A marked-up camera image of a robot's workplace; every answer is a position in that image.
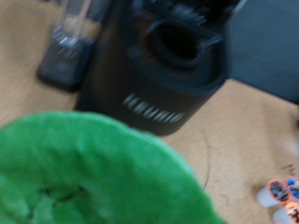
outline green stuffed animal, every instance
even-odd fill
[[[28,116],[0,130],[0,223],[224,224],[173,149],[77,112]]]

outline coffee maker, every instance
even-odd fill
[[[237,0],[114,0],[76,110],[176,132],[229,78],[225,23]]]

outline light wood surface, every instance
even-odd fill
[[[76,102],[76,94],[36,79],[51,12],[45,3],[0,1],[0,125]],[[262,208],[255,195],[270,179],[299,174],[297,117],[296,105],[230,80],[164,141],[186,159],[229,223],[270,224],[276,208]]]

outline keurig coffee maker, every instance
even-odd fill
[[[224,24],[239,4],[112,1],[76,110],[174,133],[229,77]]]

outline wooden table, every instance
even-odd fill
[[[76,102],[76,94],[36,79],[51,11],[33,0],[0,1],[0,125]],[[299,175],[297,118],[296,105],[230,80],[164,141],[186,159],[229,223],[270,224],[276,208],[258,205],[256,192],[270,179]]]

